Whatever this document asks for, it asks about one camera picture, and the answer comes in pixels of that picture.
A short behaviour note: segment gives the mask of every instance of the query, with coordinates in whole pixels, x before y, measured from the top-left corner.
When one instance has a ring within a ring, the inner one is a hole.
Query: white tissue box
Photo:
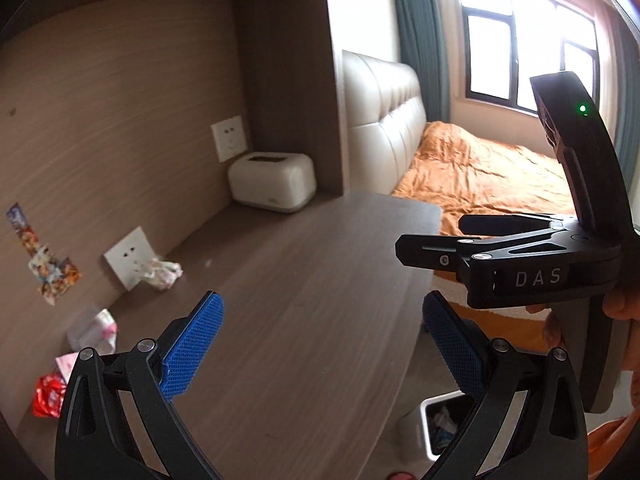
[[[311,159],[302,153],[253,152],[229,168],[233,198],[245,205],[293,213],[316,193]]]

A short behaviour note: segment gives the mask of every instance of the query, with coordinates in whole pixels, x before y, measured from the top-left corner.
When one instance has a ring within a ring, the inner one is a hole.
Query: crumpled paper
[[[182,276],[180,264],[166,262],[159,258],[152,258],[140,265],[140,279],[158,290],[171,288],[180,276]]]

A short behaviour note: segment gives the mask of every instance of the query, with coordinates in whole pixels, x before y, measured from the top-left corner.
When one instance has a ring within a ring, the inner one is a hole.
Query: trash can
[[[423,400],[398,421],[402,459],[407,463],[436,462],[474,402],[459,390]]]

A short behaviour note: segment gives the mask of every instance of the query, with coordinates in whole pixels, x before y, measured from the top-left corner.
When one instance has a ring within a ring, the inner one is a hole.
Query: white wall
[[[600,113],[612,132],[617,107],[617,80],[613,53],[608,49],[610,33],[604,7],[607,0],[563,1],[596,19],[601,62]],[[536,152],[553,156],[536,115],[466,98],[462,8],[459,0],[440,0],[440,6],[451,83],[451,122],[478,137],[520,144]]]
[[[333,0],[332,34],[343,50],[400,61],[394,0]]]

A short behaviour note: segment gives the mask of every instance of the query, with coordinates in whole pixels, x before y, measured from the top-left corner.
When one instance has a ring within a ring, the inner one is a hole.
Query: bed
[[[351,189],[439,205],[441,233],[459,234],[463,214],[551,212],[574,205],[555,159],[522,146],[479,139],[455,124],[427,123],[418,78],[410,67],[344,53]],[[475,320],[489,338],[545,351],[544,313],[524,308],[473,310],[465,287],[437,272],[433,288]]]

